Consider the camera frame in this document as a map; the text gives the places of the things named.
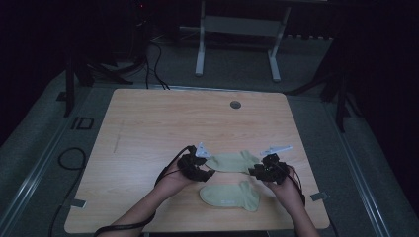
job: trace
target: small round object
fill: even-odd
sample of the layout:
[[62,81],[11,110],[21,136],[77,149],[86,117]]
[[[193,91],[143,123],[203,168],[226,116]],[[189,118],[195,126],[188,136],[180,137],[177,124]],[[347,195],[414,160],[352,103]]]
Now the small round object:
[[241,107],[241,104],[240,104],[240,102],[238,102],[238,101],[232,101],[231,103],[230,103],[230,106],[233,108],[233,109],[240,109],[240,107]]

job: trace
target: black equipment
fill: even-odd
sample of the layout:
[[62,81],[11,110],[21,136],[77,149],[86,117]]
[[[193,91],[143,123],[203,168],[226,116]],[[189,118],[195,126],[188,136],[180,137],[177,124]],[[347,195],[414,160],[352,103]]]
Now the black equipment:
[[262,159],[262,164],[254,165],[254,169],[249,168],[251,176],[266,182],[277,182],[280,185],[289,175],[290,170],[285,162],[280,161],[277,154],[267,155]]
[[188,146],[187,149],[190,153],[183,155],[178,161],[179,169],[190,180],[206,182],[215,173],[215,170],[201,170],[200,166],[204,165],[207,159],[196,156],[197,148],[194,145]]

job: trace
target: fabric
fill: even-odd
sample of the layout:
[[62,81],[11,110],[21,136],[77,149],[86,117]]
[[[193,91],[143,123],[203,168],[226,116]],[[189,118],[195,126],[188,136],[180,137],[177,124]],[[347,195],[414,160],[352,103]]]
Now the fabric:
[[248,211],[256,211],[259,207],[259,194],[254,191],[249,182],[239,185],[211,185],[200,190],[201,199],[213,206],[242,207]]
[[206,165],[221,172],[242,172],[249,174],[249,168],[254,168],[260,161],[257,157],[244,150],[237,153],[224,153],[211,156]]

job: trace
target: person's left hand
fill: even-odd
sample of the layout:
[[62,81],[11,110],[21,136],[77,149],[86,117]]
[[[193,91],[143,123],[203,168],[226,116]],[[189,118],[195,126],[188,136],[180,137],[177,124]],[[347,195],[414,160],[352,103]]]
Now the person's left hand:
[[154,189],[158,189],[161,191],[162,195],[166,196],[166,198],[171,197],[182,190],[185,186],[194,183],[188,178],[186,178],[182,171],[179,171],[178,167],[178,159],[173,162],[172,165],[167,169],[165,176],[158,182]]

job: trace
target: forearm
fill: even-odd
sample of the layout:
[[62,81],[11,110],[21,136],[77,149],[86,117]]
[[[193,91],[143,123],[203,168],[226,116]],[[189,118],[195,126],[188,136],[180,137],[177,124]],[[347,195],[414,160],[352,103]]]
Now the forearm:
[[[167,199],[169,196],[164,194],[161,189],[153,189],[148,195],[142,198],[136,205],[134,205],[129,211],[127,211],[123,216],[116,220],[112,225],[127,225],[135,224],[141,221],[148,219],[156,209],[161,205],[161,203]],[[137,237],[141,233],[143,227],[130,229],[130,230],[119,230],[106,232],[99,237],[128,237],[133,236]]]
[[320,236],[303,206],[294,209],[288,209],[287,212],[293,220],[295,231],[299,237]]

